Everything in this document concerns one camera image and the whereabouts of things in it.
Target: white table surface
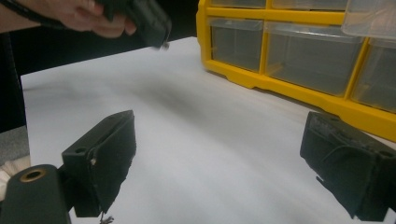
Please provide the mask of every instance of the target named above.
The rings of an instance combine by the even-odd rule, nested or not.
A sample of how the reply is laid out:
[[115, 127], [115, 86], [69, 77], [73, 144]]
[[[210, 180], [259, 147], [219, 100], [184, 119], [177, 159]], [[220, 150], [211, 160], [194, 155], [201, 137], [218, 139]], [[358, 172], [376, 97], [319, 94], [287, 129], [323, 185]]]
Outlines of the white table surface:
[[[59, 167], [61, 153], [104, 117], [134, 111], [137, 153], [108, 212], [115, 224], [361, 223], [299, 156], [311, 109], [207, 73], [194, 37], [22, 83], [33, 164]], [[385, 223], [395, 219], [389, 210]]]

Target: yellow storage drawer cabinet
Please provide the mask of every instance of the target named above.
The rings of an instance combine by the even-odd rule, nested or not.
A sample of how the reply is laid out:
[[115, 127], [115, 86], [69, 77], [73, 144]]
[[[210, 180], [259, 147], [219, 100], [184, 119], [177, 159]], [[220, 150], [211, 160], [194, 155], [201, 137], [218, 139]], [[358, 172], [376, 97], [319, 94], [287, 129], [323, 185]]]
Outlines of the yellow storage drawer cabinet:
[[396, 44], [342, 32], [346, 5], [200, 0], [202, 63], [231, 82], [315, 105], [396, 142]]

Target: hand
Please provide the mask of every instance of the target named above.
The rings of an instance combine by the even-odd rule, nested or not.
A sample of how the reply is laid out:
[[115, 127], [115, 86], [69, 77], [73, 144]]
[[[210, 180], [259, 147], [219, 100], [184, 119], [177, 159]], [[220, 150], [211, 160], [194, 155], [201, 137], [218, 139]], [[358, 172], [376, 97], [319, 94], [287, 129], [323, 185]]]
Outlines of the hand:
[[136, 30], [134, 23], [121, 14], [116, 14], [112, 22], [108, 21], [103, 15], [104, 7], [94, 0], [20, 0], [19, 2], [77, 31], [93, 31], [104, 37], [118, 37], [124, 31], [127, 35], [132, 35]]

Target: dark background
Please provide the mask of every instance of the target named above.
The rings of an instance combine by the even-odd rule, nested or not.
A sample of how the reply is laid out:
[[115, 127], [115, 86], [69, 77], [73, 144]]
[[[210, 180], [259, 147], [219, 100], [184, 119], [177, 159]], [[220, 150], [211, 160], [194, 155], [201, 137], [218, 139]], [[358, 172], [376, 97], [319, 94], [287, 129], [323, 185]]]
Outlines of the dark background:
[[[170, 40], [196, 36], [195, 14], [199, 0], [157, 2], [172, 20]], [[19, 75], [146, 46], [138, 35], [107, 39], [90, 32], [46, 27], [12, 32], [11, 42]]]

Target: yellow plastic frame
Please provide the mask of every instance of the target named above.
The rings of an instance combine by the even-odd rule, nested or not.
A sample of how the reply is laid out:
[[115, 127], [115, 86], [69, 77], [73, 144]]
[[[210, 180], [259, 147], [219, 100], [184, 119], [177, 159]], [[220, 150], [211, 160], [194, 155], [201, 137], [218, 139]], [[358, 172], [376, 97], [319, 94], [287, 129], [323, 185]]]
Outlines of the yellow plastic frame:
[[329, 113], [337, 115], [343, 121], [358, 129], [396, 142], [396, 114], [368, 105], [362, 105], [350, 99], [359, 71], [368, 52], [368, 38], [364, 39], [361, 52], [343, 97], [331, 96], [267, 76], [264, 72], [268, 44], [267, 34], [264, 34], [262, 39], [262, 59], [259, 73], [212, 60], [209, 17], [341, 25], [345, 15], [344, 12], [279, 10], [271, 8], [271, 5], [272, 0], [267, 0], [266, 8], [212, 7], [210, 6], [210, 0], [200, 0], [196, 21], [197, 37], [201, 46], [201, 60], [204, 67], [210, 71], [224, 75], [231, 82], [246, 88], [252, 89], [256, 87], [274, 91], [290, 98], [315, 105]]

